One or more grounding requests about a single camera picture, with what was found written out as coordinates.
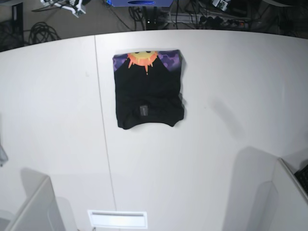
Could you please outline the black T-shirt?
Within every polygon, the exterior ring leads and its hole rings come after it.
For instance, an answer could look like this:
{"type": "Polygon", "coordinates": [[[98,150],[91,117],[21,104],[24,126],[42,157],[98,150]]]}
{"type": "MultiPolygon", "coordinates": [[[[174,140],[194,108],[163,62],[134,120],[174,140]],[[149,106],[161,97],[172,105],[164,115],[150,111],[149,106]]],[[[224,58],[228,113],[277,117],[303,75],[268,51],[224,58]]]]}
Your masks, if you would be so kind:
{"type": "Polygon", "coordinates": [[[118,127],[145,123],[175,126],[184,119],[179,50],[139,51],[113,56],[118,127]]]}

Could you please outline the white power strip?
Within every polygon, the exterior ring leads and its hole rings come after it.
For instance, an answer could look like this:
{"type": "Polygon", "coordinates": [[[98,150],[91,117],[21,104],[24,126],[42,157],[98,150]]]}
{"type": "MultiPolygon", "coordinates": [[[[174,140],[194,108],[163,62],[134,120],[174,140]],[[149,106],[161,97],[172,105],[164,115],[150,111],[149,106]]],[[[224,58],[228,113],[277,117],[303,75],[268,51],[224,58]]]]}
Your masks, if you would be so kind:
{"type": "Polygon", "coordinates": [[[174,27],[185,26],[189,29],[213,29],[213,30],[243,30],[250,29],[248,20],[242,18],[227,17],[226,15],[203,15],[189,13],[169,13],[162,19],[174,27]]]}

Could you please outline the white table slot plate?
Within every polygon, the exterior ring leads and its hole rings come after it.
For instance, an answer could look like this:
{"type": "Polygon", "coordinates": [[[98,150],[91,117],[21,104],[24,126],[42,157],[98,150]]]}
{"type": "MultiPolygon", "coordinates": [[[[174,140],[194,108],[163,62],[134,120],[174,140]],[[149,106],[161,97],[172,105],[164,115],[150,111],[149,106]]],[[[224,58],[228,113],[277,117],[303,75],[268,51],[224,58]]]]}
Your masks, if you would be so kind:
{"type": "Polygon", "coordinates": [[[92,227],[111,229],[148,229],[147,212],[88,210],[92,227]]]}

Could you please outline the blue box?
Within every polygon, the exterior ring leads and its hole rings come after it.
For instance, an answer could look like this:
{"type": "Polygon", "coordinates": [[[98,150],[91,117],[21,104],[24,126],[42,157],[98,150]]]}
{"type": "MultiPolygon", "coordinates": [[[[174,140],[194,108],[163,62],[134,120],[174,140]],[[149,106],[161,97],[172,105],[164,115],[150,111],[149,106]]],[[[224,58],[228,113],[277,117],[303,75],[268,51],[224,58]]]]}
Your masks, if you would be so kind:
{"type": "Polygon", "coordinates": [[[107,0],[106,2],[113,7],[169,7],[173,0],[107,0]]]}

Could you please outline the white partition panel left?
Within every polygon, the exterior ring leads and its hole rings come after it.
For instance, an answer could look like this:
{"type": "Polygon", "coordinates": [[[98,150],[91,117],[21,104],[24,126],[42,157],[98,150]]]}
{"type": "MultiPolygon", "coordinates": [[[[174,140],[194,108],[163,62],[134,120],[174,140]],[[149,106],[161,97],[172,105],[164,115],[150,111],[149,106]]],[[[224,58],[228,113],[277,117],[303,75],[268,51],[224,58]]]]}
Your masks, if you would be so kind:
{"type": "Polygon", "coordinates": [[[76,231],[68,200],[55,195],[51,178],[29,168],[0,169],[2,231],[76,231]]]}

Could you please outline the white partition panel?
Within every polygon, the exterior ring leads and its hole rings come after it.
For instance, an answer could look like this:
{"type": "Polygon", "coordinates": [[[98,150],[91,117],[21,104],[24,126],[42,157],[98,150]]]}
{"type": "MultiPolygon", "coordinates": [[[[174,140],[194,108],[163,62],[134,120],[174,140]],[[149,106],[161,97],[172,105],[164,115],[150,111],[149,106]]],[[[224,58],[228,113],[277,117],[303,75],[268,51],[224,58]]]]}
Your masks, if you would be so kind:
{"type": "Polygon", "coordinates": [[[0,169],[2,231],[76,231],[68,200],[55,195],[51,178],[29,168],[0,169]]]}
{"type": "Polygon", "coordinates": [[[306,231],[308,196],[287,164],[277,160],[272,180],[256,193],[248,231],[306,231]]]}

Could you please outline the black keyboard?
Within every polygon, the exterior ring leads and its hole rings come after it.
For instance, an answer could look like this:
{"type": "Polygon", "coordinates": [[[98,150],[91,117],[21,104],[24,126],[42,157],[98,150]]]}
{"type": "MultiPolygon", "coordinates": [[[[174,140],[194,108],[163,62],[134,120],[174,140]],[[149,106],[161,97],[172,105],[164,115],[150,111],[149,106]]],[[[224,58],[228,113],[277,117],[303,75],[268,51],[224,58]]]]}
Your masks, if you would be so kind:
{"type": "Polygon", "coordinates": [[[308,166],[305,166],[302,170],[295,173],[295,177],[304,189],[308,193],[308,166]]]}

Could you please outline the white partition panel right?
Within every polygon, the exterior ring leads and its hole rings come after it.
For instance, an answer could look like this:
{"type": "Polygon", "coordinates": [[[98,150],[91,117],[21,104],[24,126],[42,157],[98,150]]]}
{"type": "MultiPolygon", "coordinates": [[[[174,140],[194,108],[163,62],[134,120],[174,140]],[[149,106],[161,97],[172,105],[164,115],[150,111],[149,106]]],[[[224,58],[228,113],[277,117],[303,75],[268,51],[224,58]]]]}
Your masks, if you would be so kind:
{"type": "Polygon", "coordinates": [[[308,196],[287,164],[277,160],[272,180],[256,193],[248,231],[306,231],[308,196]]]}

